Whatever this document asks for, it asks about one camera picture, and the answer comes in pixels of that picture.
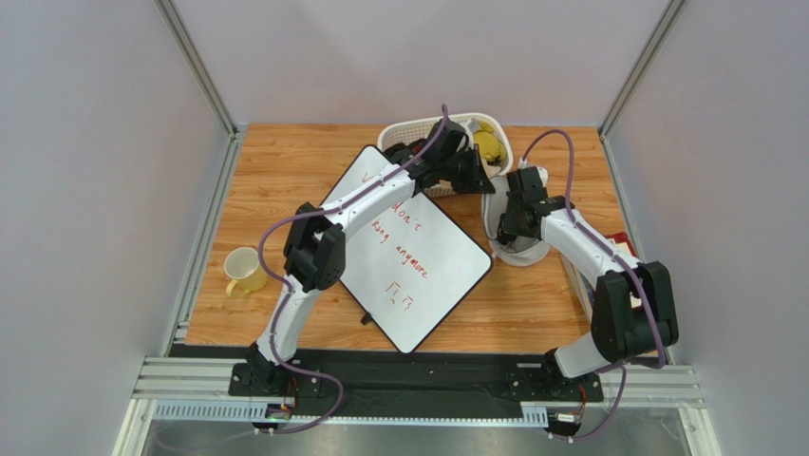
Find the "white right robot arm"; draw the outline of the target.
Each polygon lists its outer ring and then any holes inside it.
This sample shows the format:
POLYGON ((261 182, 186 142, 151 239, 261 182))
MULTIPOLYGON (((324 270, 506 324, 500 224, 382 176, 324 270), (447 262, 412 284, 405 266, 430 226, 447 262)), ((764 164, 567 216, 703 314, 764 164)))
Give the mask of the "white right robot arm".
POLYGON ((484 232, 504 262, 528 267, 556 249, 593 290, 589 332, 544 354, 541 387, 573 393, 625 363, 663 368, 666 347, 679 338, 668 269, 611 244, 566 197, 549 196, 546 180, 538 167, 519 168, 493 178, 495 192, 482 203, 484 232))

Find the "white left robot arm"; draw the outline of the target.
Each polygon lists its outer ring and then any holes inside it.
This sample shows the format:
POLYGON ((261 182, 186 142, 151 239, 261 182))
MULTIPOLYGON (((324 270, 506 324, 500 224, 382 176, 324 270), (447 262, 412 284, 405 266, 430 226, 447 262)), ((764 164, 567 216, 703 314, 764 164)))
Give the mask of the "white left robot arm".
POLYGON ((495 186, 484 161, 464 129, 442 116, 424 140, 384 151, 387 163, 369 180, 319 207, 309 202, 285 219, 290 231, 283 249, 282 288, 265 332, 234 367, 230 394, 279 395, 289 391, 291 365, 300 334, 320 295, 346 270, 348 241, 394 205, 420 195, 440 181, 457 194, 492 194, 495 186))

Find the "white mesh laundry bag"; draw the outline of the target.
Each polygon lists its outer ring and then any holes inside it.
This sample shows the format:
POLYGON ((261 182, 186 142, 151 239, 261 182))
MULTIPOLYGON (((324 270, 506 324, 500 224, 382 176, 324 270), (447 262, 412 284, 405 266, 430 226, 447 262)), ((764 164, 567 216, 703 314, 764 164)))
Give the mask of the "white mesh laundry bag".
POLYGON ((505 214, 507 208, 509 186, 503 176, 494 176, 490 182, 495 192, 481 196, 481 220, 484 234, 493 251, 492 256, 499 257, 514 267, 529 267, 539 263, 551 249, 546 241, 528 237, 518 237, 506 244, 497 241, 500 217, 505 214))

